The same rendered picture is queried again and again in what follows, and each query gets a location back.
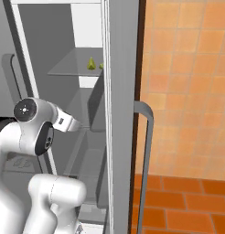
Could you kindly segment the glass fridge shelf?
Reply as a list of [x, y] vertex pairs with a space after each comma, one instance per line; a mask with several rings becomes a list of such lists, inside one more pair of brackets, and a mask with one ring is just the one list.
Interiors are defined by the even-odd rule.
[[[89, 59], [93, 58], [96, 69], [87, 69]], [[102, 48], [74, 48], [49, 72], [49, 75], [99, 76], [100, 64], [103, 63]]]
[[105, 151], [105, 132], [84, 130], [73, 148], [64, 171], [65, 176], [97, 176]]

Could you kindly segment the grey fridge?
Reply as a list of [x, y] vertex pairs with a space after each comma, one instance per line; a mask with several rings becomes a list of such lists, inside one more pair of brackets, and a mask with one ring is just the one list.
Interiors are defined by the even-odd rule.
[[49, 149], [35, 156], [40, 174], [65, 176], [86, 186], [86, 197], [76, 207], [85, 234], [102, 234], [109, 205], [107, 144], [97, 176], [64, 175], [73, 148], [84, 130], [105, 132], [104, 71], [99, 76], [49, 75], [74, 48], [102, 48], [101, 0], [12, 0], [18, 36], [32, 96], [60, 107], [81, 122], [77, 132], [54, 132]]

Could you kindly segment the grey fridge door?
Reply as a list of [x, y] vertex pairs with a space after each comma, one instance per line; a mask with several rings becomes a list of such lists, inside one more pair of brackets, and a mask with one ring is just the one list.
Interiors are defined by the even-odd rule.
[[[0, 117], [13, 116], [13, 108], [16, 102], [15, 95], [22, 97], [33, 95], [11, 1], [0, 0]], [[8, 80], [2, 68], [2, 56], [4, 54], [15, 55], [13, 68], [17, 84], [8, 85]]]
[[130, 234], [146, 0], [101, 0], [109, 205], [102, 234]]

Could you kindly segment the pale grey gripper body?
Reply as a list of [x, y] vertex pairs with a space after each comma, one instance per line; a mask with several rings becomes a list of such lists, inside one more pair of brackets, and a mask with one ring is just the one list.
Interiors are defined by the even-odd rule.
[[70, 122], [70, 126], [68, 128], [69, 132], [77, 132], [81, 128], [81, 122], [72, 118]]

